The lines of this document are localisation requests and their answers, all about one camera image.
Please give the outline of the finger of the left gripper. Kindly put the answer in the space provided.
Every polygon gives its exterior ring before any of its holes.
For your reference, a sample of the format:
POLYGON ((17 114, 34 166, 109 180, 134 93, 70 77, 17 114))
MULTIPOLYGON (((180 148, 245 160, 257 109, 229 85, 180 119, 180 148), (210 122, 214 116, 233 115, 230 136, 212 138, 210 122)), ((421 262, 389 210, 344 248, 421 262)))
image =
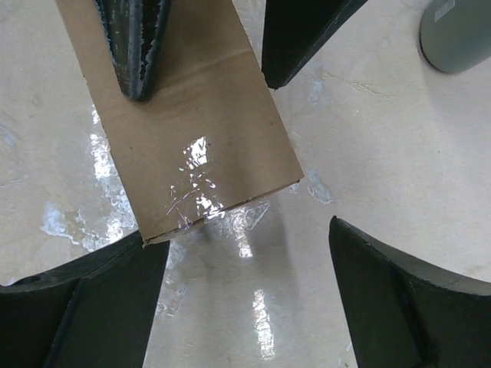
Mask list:
POLYGON ((278 90, 315 56, 366 0, 267 0, 261 69, 278 90))
POLYGON ((151 98, 172 2, 97 0, 95 6, 122 94, 151 98))

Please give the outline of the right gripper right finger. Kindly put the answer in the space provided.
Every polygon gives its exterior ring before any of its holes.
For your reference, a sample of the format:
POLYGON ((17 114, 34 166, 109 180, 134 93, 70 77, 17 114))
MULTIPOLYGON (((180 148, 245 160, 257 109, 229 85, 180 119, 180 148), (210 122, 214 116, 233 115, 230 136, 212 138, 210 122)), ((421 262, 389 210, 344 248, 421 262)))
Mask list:
POLYGON ((488 367, 490 284, 333 217, 329 248, 359 367, 488 367))

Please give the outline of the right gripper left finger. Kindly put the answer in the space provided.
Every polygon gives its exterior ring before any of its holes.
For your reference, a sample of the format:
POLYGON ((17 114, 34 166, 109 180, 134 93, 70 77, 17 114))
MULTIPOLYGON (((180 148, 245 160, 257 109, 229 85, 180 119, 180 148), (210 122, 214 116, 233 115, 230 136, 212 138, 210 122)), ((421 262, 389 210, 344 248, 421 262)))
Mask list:
POLYGON ((1 288, 3 367, 141 367, 169 242, 134 232, 1 288))

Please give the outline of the brown cardboard express box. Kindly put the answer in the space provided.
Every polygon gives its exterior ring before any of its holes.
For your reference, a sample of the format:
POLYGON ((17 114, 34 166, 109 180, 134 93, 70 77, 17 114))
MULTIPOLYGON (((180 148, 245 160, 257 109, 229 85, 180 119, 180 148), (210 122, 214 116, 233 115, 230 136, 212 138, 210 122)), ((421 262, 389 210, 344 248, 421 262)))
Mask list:
POLYGON ((175 1, 147 102, 120 91, 93 1, 58 9, 147 244, 303 178, 231 1, 175 1))

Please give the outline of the grey pump bottle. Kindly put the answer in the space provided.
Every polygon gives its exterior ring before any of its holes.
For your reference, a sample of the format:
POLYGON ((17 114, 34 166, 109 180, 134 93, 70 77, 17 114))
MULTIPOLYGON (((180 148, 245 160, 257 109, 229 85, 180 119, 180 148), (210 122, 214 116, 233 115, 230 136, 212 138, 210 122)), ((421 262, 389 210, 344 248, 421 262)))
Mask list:
POLYGON ((419 29, 420 49, 435 69, 458 74, 490 58, 490 0, 433 0, 419 29))

